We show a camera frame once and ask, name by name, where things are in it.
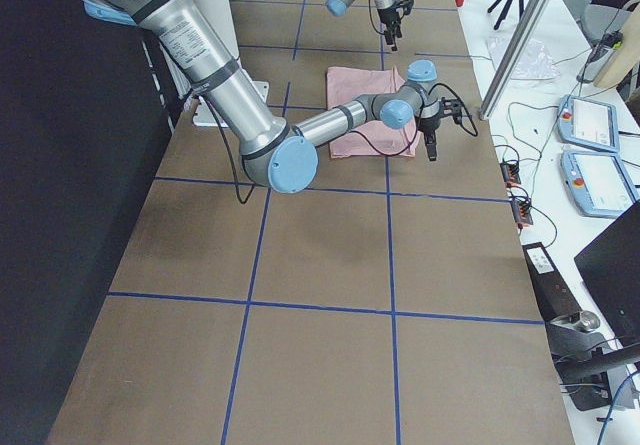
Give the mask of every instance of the table surface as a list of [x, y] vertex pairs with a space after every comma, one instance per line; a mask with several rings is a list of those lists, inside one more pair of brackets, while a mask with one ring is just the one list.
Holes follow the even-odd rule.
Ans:
[[[474, 111], [453, 0], [391, 54], [366, 0], [232, 0], [243, 66], [295, 123], [329, 66], [431, 57]], [[439, 159], [330, 160], [309, 190], [234, 197], [218, 131], [183, 117], [50, 444], [566, 445], [572, 435], [489, 124]]]
[[[518, 23], [517, 7], [513, 6], [499, 30], [494, 31], [493, 24], [499, 14], [499, 9], [496, 9], [491, 15], [487, 13], [488, 7], [494, 1], [465, 0], [464, 6], [460, 9], [460, 19], [469, 46], [469, 53], [476, 57], [474, 58], [475, 76], [483, 97], [495, 75], [492, 62], [480, 58], [489, 56], [487, 40], [494, 37], [510, 38]], [[575, 88], [577, 83], [575, 77], [580, 73], [590, 47], [562, 0], [550, 1], [532, 38], [542, 42], [556, 62], [578, 56], [573, 60], [558, 63], [557, 68], [560, 75], [553, 80], [510, 81], [495, 113], [490, 117], [491, 132], [494, 134], [496, 145], [504, 144], [504, 138], [506, 138], [509, 145], [518, 149], [522, 158], [537, 158], [538, 154], [534, 150], [514, 138], [514, 131], [519, 138], [540, 148], [552, 130], [557, 111], [555, 109], [536, 111], [518, 105], [511, 106], [512, 129], [507, 118], [509, 105], [512, 102], [522, 102], [537, 107], [557, 105], [562, 96], [572, 90], [574, 94], [581, 91], [582, 96], [593, 95], [594, 100], [614, 105], [620, 130], [640, 133], [638, 124], [615, 89], [603, 91], [592, 85], [584, 85], [581, 89]], [[620, 142], [620, 156], [626, 160], [640, 163], [638, 139], [621, 136]], [[558, 238], [548, 251], [576, 296], [578, 303], [583, 309], [593, 310], [600, 314], [582, 282], [573, 258], [613, 220], [589, 218], [578, 213], [568, 194], [559, 167], [561, 153], [571, 149], [581, 150], [580, 147], [562, 143], [557, 132], [551, 134], [540, 163], [533, 203], [549, 215], [558, 226]], [[498, 149], [498, 156], [502, 156], [503, 150]], [[640, 183], [640, 169], [632, 166], [626, 168], [634, 183]], [[528, 191], [532, 189], [534, 173], [534, 163], [523, 164], [521, 178], [523, 187]], [[522, 243], [538, 241], [549, 243], [553, 237], [552, 226], [535, 212], [534, 222], [535, 226], [526, 228], [522, 232]], [[603, 321], [603, 326], [599, 331], [603, 333], [605, 338], [614, 336], [606, 321]], [[606, 414], [606, 409], [579, 412], [568, 397], [565, 402], [576, 444], [596, 443], [601, 424], [595, 419]], [[616, 411], [615, 422], [608, 427], [603, 443], [631, 445], [638, 443], [638, 437], [640, 437], [640, 411], [637, 409], [624, 412]]]

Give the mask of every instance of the white table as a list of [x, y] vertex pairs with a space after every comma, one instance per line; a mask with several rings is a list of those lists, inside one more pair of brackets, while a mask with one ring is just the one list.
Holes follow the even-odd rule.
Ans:
[[[510, 38], [518, 23], [518, 7], [517, 4], [512, 4], [509, 15], [502, 22], [499, 30], [494, 31], [493, 25], [502, 9], [501, 3], [492, 14], [488, 14], [487, 8], [494, 1], [465, 0], [464, 6], [459, 9], [469, 53], [476, 57], [474, 58], [474, 71], [483, 98], [495, 74], [493, 63], [490, 60], [480, 58], [489, 56], [487, 39], [496, 36]], [[508, 144], [519, 151], [521, 158], [537, 158], [538, 154], [514, 138], [507, 120], [507, 107], [512, 102], [522, 102], [536, 107], [557, 105], [562, 96], [574, 89], [575, 77], [580, 72], [589, 49], [587, 41], [562, 0], [551, 0], [533, 38], [544, 43], [556, 62], [573, 57], [583, 51], [584, 53], [573, 60], [559, 63], [557, 67], [560, 76], [555, 79], [537, 82], [512, 80], [510, 82], [496, 111], [490, 117], [491, 131], [495, 135], [505, 137]], [[592, 85], [584, 85], [582, 96], [600, 91], [601, 89]], [[639, 132], [638, 125], [615, 89], [600, 93], [593, 98], [611, 103], [616, 107], [620, 130]], [[542, 147], [555, 121], [556, 109], [536, 111], [522, 106], [512, 106], [511, 111], [512, 122], [518, 137], [538, 148]], [[494, 142], [496, 145], [505, 143], [504, 139], [498, 136], [494, 137]], [[640, 140], [621, 136], [620, 142], [622, 158], [640, 163]], [[588, 218], [578, 213], [560, 172], [560, 155], [563, 150], [568, 148], [579, 149], [580, 147], [560, 142], [557, 132], [554, 131], [544, 149], [537, 172], [533, 204], [549, 215], [558, 226], [557, 240], [548, 249], [548, 252], [578, 303], [583, 309], [600, 314], [582, 283], [573, 258], [613, 220]], [[499, 157], [502, 157], [504, 150], [504, 147], [497, 149]], [[513, 153], [508, 152], [507, 156], [511, 158]], [[529, 192], [532, 190], [534, 169], [535, 162], [521, 164], [522, 186]], [[640, 169], [627, 166], [627, 170], [634, 183], [640, 183]], [[527, 244], [540, 241], [547, 244], [553, 237], [553, 227], [545, 218], [536, 214], [535, 211], [533, 213], [535, 224], [523, 230], [520, 237], [521, 242]], [[604, 320], [599, 331], [605, 338], [614, 336]], [[596, 418], [603, 417], [607, 409], [580, 412], [573, 406], [568, 396], [565, 397], [565, 404], [576, 445], [594, 445], [601, 427], [601, 423], [597, 422]], [[608, 425], [604, 444], [637, 445], [640, 443], [640, 410], [617, 410], [614, 412], [613, 418], [614, 421]]]

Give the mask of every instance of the pink towel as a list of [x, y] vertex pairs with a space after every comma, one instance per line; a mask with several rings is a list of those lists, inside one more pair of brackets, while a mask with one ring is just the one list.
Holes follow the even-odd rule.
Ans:
[[[369, 71], [355, 68], [330, 67], [327, 70], [327, 108], [343, 105], [362, 94], [396, 92], [404, 80], [393, 70]], [[404, 128], [394, 130], [379, 120], [367, 122], [356, 128], [364, 134], [381, 152], [397, 153], [405, 148], [416, 133], [416, 124], [412, 119]], [[401, 156], [415, 157], [418, 137]], [[332, 158], [355, 155], [378, 155], [359, 135], [348, 133], [329, 144]]]

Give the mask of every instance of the label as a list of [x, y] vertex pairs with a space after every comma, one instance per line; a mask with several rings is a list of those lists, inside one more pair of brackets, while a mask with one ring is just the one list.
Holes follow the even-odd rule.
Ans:
[[186, 19], [160, 35], [160, 40], [182, 69], [189, 68], [197, 58], [210, 53], [202, 35]]
[[530, 248], [527, 250], [529, 254], [529, 258], [533, 262], [533, 266], [536, 267], [536, 270], [539, 274], [553, 272], [554, 268], [549, 262], [547, 255], [544, 253], [544, 250], [540, 247], [538, 248]]

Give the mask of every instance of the white cylinder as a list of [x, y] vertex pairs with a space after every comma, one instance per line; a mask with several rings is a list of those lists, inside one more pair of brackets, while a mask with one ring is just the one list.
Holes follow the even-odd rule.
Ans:
[[238, 58], [240, 53], [229, 0], [195, 0], [195, 2], [231, 55]]

